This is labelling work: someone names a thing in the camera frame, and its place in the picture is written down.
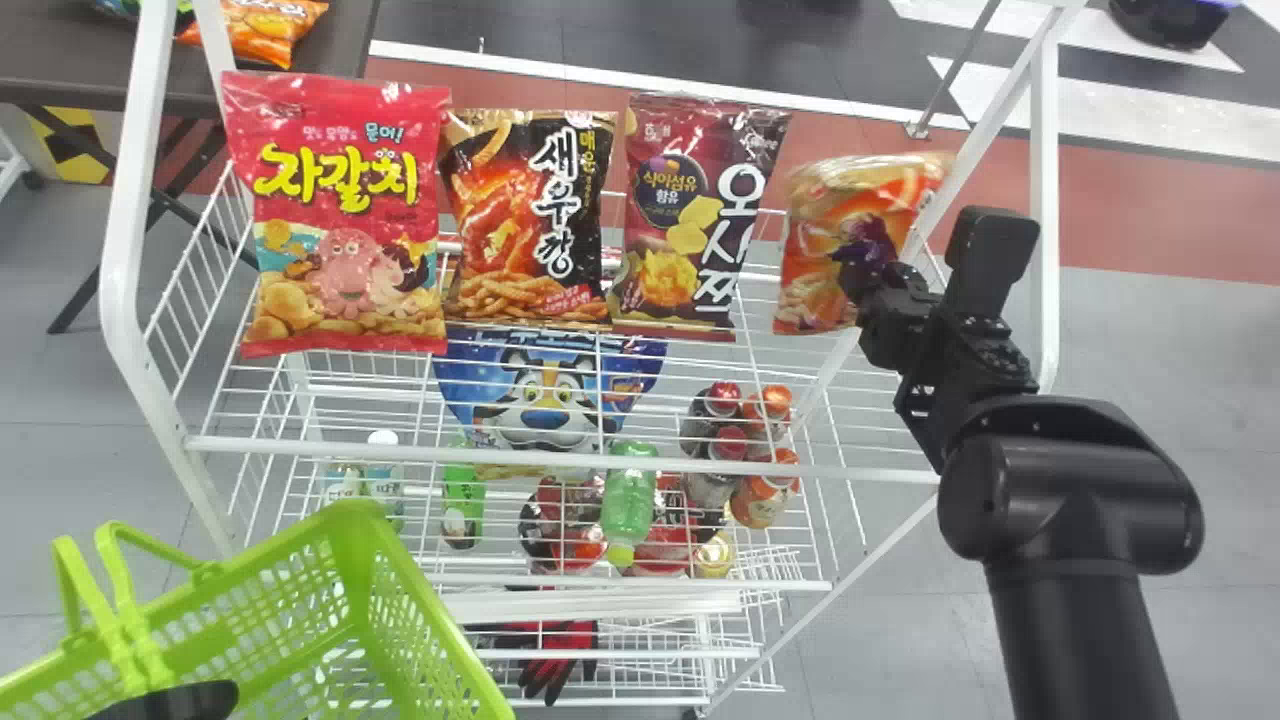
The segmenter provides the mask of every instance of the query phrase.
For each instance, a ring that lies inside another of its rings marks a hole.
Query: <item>orange snack bag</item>
[[[328,3],[311,0],[223,0],[221,5],[236,56],[284,69],[293,64],[293,44],[329,9]],[[197,23],[187,26],[177,41],[200,47]]]
[[[836,252],[868,273],[896,260],[952,160],[947,152],[870,155],[792,170],[773,332],[808,334],[852,325],[858,309],[840,288]]]

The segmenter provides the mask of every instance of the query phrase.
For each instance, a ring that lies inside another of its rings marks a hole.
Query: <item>table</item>
[[[379,3],[330,0],[329,12],[294,47],[293,72],[364,76]],[[4,19],[0,24],[0,102],[19,106],[77,150],[114,169],[114,155],[44,106],[124,110],[133,58],[133,26],[123,19],[104,17],[87,0],[0,0],[0,18]],[[163,138],[159,146],[161,159],[173,152],[195,128],[197,119],[219,119],[214,85],[201,49],[174,46],[165,87],[164,113],[183,120]],[[173,181],[164,188],[152,188],[148,229],[165,213],[196,224],[200,214],[178,197],[221,150],[224,141],[220,124],[215,124]],[[242,259],[257,268],[252,255],[242,255]],[[50,334],[65,332],[93,297],[97,274],[95,268],[84,278],[50,324]]]

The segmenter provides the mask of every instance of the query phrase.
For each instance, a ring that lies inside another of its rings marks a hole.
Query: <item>red snack bag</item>
[[[262,273],[243,355],[444,351],[431,160],[448,88],[228,72],[223,94]]]
[[[851,327],[858,307],[840,287],[852,265],[873,277],[897,260],[906,233],[951,169],[950,152],[829,158],[801,165],[788,181],[790,213],[777,334]]]
[[[730,306],[790,113],[694,96],[632,95],[621,332],[733,340]]]
[[[328,3],[311,0],[223,0],[221,5],[236,56],[284,69],[293,64],[293,44],[329,9]],[[191,23],[174,40],[200,47],[200,27]]]
[[[593,329],[600,290],[600,190],[617,113],[456,110],[440,177],[458,219],[449,319]]]

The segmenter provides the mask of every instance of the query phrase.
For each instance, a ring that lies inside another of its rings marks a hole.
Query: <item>cartoon octopus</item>
[[[372,310],[370,274],[374,268],[392,264],[378,242],[357,229],[339,228],[330,231],[317,250],[321,266],[311,279],[320,291],[325,311],[353,320],[360,313]]]

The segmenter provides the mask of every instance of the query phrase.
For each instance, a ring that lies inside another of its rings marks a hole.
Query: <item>green bottle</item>
[[[613,443],[612,455],[657,457],[658,448],[646,442]],[[605,557],[614,568],[630,568],[636,559],[636,546],[649,536],[653,523],[653,496],[658,489],[654,470],[609,470],[604,477],[604,502],[600,528],[609,541]]]
[[[467,438],[458,434],[449,447],[467,447]],[[484,530],[485,484],[476,478],[474,465],[444,466],[444,518],[440,534],[453,550],[471,550]]]

